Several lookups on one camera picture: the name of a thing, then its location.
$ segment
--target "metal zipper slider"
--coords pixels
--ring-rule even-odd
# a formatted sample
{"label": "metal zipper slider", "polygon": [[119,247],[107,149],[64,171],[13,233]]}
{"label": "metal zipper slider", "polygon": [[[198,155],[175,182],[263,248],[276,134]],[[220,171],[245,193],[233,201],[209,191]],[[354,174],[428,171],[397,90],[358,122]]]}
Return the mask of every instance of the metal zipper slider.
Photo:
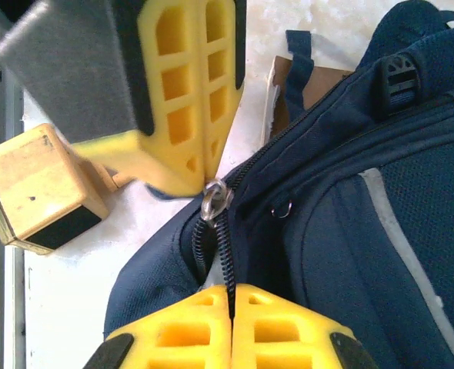
{"label": "metal zipper slider", "polygon": [[224,181],[215,179],[206,185],[204,194],[200,216],[210,227],[215,228],[216,218],[229,209],[234,191],[228,188]]}

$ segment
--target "wooden block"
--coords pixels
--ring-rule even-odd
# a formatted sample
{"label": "wooden block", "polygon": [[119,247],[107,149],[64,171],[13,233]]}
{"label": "wooden block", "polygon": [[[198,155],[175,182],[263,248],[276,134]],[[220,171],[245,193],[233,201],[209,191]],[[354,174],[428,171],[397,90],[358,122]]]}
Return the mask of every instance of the wooden block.
{"label": "wooden block", "polygon": [[108,216],[51,125],[0,144],[0,238],[49,253]]}

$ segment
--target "backpack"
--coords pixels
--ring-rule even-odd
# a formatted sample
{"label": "backpack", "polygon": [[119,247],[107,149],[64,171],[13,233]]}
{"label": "backpack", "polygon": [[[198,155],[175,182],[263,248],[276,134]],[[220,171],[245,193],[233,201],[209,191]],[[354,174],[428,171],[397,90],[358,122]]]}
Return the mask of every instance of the backpack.
{"label": "backpack", "polygon": [[[404,13],[420,32],[393,27]],[[356,72],[137,251],[105,336],[205,283],[247,283],[350,327],[380,368],[454,368],[447,20],[426,2],[392,9]],[[385,45],[393,32],[405,45]]]}

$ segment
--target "black plastic buckle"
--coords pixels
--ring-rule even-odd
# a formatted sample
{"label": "black plastic buckle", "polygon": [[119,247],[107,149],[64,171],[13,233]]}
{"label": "black plastic buckle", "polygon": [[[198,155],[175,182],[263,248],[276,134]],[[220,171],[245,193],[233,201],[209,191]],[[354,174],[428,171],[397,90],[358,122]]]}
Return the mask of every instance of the black plastic buckle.
{"label": "black plastic buckle", "polygon": [[410,108],[419,100],[420,80],[415,63],[405,55],[382,61],[382,109],[390,116]]}

